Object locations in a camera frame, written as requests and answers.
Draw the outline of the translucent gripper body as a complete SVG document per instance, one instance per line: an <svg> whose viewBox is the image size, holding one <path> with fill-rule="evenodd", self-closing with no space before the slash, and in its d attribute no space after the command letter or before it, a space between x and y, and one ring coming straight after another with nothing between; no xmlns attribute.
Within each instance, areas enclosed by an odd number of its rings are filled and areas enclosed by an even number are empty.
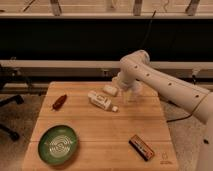
<svg viewBox="0 0 213 171"><path fill-rule="evenodd" d="M138 81L134 81L130 86L122 83L118 77L112 78L113 85L119 89L123 102L136 102L141 94L142 85Z"/></svg>

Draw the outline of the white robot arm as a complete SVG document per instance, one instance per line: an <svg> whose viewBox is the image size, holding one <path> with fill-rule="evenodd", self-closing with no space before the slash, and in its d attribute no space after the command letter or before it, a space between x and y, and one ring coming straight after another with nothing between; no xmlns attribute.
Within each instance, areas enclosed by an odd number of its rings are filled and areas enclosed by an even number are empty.
<svg viewBox="0 0 213 171"><path fill-rule="evenodd" d="M149 62L145 50L122 57L115 77L117 85L138 95L142 81L205 124L196 171L213 171L213 92L157 71Z"/></svg>

